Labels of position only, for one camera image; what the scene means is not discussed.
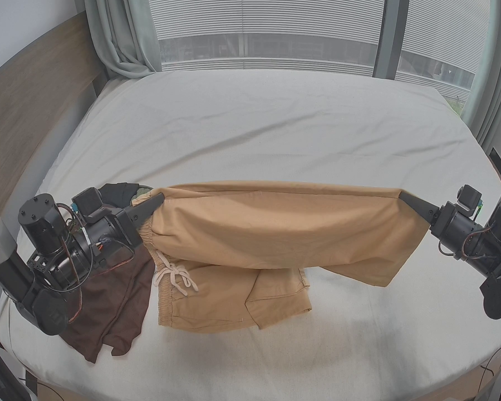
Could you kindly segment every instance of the gray-green curtain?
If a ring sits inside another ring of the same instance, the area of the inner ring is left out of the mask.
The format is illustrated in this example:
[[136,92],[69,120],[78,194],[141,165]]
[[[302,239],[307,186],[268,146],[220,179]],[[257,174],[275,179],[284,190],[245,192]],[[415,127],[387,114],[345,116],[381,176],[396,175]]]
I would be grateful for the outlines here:
[[490,0],[485,47],[461,118],[489,153],[501,121],[501,0]]
[[131,79],[161,71],[161,55],[148,0],[85,0],[98,57],[110,75]]

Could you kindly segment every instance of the white drawstring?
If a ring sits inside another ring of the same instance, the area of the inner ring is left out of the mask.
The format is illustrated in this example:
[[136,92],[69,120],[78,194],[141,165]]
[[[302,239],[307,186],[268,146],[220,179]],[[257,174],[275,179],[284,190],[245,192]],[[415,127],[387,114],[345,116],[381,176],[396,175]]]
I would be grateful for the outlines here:
[[156,251],[158,253],[158,257],[160,257],[160,260],[163,262],[165,265],[165,268],[158,271],[154,275],[154,285],[158,286],[161,282],[161,278],[164,277],[167,273],[171,275],[171,284],[173,284],[174,287],[178,291],[180,291],[184,296],[187,297],[187,291],[180,288],[180,286],[176,283],[176,275],[180,275],[182,278],[182,281],[184,282],[184,285],[186,287],[191,287],[193,286],[193,289],[195,291],[199,290],[199,287],[191,280],[191,277],[189,276],[189,272],[186,270],[186,268],[182,265],[176,266],[174,263],[169,263],[167,258],[161,254],[160,251]]

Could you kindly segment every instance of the bed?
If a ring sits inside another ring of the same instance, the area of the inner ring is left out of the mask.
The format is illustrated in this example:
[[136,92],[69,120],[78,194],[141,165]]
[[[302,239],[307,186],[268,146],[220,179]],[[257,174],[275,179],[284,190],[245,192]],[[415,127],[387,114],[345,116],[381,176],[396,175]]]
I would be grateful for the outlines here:
[[[434,204],[501,181],[432,88],[335,73],[197,70],[109,82],[40,192],[62,202],[107,182],[152,186],[280,180],[401,187]],[[32,247],[20,233],[18,251]],[[408,400],[487,359],[501,320],[483,277],[424,238],[387,288],[307,270],[313,311],[265,330],[191,334],[157,324],[157,287],[123,357],[89,364],[29,324],[5,296],[0,340],[37,377],[93,400]]]

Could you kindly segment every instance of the tan pants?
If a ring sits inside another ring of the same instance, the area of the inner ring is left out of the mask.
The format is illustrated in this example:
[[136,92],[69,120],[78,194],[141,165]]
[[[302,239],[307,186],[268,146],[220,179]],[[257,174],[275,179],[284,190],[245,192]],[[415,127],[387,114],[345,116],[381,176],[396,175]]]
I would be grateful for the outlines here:
[[134,204],[160,192],[140,235],[164,274],[159,324],[187,331],[264,328],[311,310],[305,267],[385,287],[428,230],[401,189],[225,181]]

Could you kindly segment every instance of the headboard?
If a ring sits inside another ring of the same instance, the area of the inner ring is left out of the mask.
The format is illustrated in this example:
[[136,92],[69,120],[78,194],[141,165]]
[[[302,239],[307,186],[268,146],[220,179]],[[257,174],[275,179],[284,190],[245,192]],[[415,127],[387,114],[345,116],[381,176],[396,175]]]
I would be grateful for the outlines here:
[[103,68],[85,12],[0,67],[0,212],[34,151]]

